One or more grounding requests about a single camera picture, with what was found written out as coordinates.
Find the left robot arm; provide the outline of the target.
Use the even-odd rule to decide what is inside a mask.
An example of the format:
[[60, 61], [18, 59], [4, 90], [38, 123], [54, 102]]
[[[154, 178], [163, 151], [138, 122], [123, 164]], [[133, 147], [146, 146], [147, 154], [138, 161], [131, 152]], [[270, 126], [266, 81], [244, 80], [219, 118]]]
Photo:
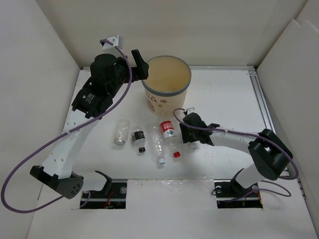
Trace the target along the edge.
[[31, 176], [67, 199], [74, 198], [84, 184], [84, 177], [72, 171], [73, 164], [91, 130], [101, 115], [113, 105], [113, 98], [129, 81], [148, 78], [148, 64], [139, 50], [131, 51], [136, 65], [128, 68], [123, 57], [100, 54], [90, 65], [91, 76], [77, 93], [64, 127], [64, 137], [41, 164], [33, 166]]

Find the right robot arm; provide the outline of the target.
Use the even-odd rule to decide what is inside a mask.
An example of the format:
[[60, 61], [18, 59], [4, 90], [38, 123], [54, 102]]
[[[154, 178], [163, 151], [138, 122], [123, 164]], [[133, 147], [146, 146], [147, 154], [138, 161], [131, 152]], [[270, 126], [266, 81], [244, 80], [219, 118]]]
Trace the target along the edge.
[[215, 123], [207, 125], [196, 113], [186, 113], [179, 126], [183, 143], [199, 141], [250, 155], [253, 164], [238, 171], [229, 182], [230, 190], [236, 196], [246, 194], [249, 188], [264, 179], [276, 181], [293, 159], [290, 150], [270, 129], [256, 134], [228, 130]]

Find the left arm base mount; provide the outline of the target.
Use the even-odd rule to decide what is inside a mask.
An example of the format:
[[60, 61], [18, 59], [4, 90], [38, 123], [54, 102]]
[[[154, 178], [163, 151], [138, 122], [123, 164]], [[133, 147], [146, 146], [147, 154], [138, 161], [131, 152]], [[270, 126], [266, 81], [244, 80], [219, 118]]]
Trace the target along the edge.
[[113, 180], [105, 173], [96, 170], [92, 176], [85, 176], [80, 200], [80, 209], [125, 209], [127, 180]]

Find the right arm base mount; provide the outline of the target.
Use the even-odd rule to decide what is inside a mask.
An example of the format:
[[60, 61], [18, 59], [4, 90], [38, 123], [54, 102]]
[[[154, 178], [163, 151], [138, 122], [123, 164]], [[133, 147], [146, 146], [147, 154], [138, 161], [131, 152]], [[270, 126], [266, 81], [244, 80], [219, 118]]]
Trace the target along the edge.
[[218, 209], [263, 208], [258, 183], [243, 188], [236, 181], [236, 173], [232, 179], [214, 180], [214, 189], [211, 192], [216, 198]]

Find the red label bottle red cap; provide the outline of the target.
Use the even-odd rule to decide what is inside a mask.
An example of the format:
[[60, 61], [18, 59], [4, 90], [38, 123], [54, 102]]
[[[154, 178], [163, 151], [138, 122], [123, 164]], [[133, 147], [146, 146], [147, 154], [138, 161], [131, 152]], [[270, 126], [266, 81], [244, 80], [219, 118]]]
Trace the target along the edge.
[[173, 158], [180, 157], [180, 151], [178, 148], [177, 133], [170, 120], [166, 120], [160, 123], [160, 129], [164, 142]]

